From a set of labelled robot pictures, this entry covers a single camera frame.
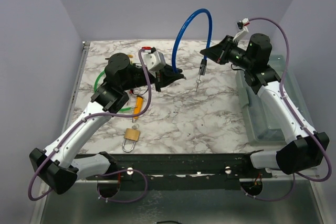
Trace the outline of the blue cable lock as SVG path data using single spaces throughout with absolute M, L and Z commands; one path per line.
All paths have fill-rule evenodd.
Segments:
M 206 41 L 206 48 L 208 48 L 211 44 L 211 40 L 212 40 L 212 31 L 213 31 L 213 20 L 212 20 L 212 15 L 210 13 L 210 11 L 206 8 L 200 8 L 196 11 L 194 11 L 192 14 L 190 14 L 190 16 L 187 18 L 187 20 L 184 22 L 184 24 L 182 25 L 180 31 L 178 32 L 178 35 L 175 39 L 174 45 L 173 45 L 173 49 L 172 49 L 172 68 L 173 68 L 173 72 L 177 73 L 177 66 L 176 66 L 176 57 L 177 57 L 177 51 L 178 51 L 178 47 L 179 44 L 188 28 L 188 26 L 192 23 L 192 21 L 199 15 L 206 15 L 207 20 L 208 20 L 208 32 L 207 32 L 207 37 L 206 39 L 202 39 L 201 35 L 202 32 L 200 31 L 198 35 L 188 35 L 187 36 L 187 40 L 203 40 Z

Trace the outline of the green cable lock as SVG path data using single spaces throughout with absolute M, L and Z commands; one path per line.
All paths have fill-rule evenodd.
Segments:
M 102 81 L 103 81 L 103 79 L 104 79 L 105 76 L 106 75 L 105 75 L 105 71 L 104 70 L 101 73 L 99 73 L 99 75 L 97 76 L 97 78 L 96 78 L 96 80 L 94 82 L 94 85 L 93 85 L 94 92 L 96 92 L 97 89 L 98 89 L 98 87 L 99 87 L 99 85 L 102 84 Z M 135 108 L 135 106 L 126 106 L 126 107 L 121 108 L 120 112 L 130 111 L 131 109 L 134 109 L 134 108 Z

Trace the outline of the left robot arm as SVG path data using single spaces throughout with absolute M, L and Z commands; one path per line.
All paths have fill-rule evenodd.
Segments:
M 29 183 L 28 197 L 39 177 L 57 194 L 68 191 L 74 183 L 83 178 L 101 175 L 112 179 L 116 166 L 106 152 L 98 153 L 83 160 L 76 155 L 84 144 L 111 118 L 131 118 L 120 110 L 129 100 L 127 91 L 147 87 L 148 102 L 152 100 L 151 85 L 157 92 L 173 82 L 183 79 L 182 69 L 165 63 L 162 53 L 141 49 L 140 63 L 131 63 L 128 55 L 118 52 L 108 59 L 104 72 L 106 77 L 97 88 L 84 111 L 63 134 L 43 149 L 35 148 L 29 154 L 34 175 Z

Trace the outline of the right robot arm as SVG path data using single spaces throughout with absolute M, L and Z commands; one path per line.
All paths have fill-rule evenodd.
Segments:
M 242 173 L 249 178 L 260 169 L 278 169 L 285 174 L 298 173 L 321 164 L 323 152 L 329 144 L 325 132 L 317 132 L 302 116 L 288 93 L 280 85 L 281 78 L 268 61 L 272 51 L 270 38 L 256 33 L 250 37 L 246 50 L 227 35 L 219 44 L 200 51 L 213 62 L 232 63 L 244 70 L 245 81 L 271 110 L 285 137 L 286 145 L 278 151 L 258 151 L 241 165 Z

